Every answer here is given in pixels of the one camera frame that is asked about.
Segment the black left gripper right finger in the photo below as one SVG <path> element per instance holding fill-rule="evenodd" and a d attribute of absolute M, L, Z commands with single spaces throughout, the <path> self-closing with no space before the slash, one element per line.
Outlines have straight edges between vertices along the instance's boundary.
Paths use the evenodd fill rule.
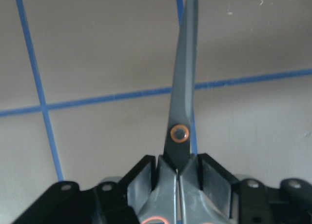
<path fill-rule="evenodd" d="M 226 218 L 238 224 L 310 224 L 312 185 L 288 178 L 279 188 L 246 178 L 239 180 L 208 154 L 199 154 L 201 190 Z"/>

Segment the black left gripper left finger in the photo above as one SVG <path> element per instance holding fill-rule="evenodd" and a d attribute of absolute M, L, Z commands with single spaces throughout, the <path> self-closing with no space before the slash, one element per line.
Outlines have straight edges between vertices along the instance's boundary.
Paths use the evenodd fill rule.
<path fill-rule="evenodd" d="M 144 156 L 118 182 L 101 182 L 81 190 L 73 181 L 51 185 L 19 217 L 15 224 L 137 224 L 138 214 L 129 194 L 143 186 L 139 196 L 147 198 L 155 187 L 156 158 Z"/>

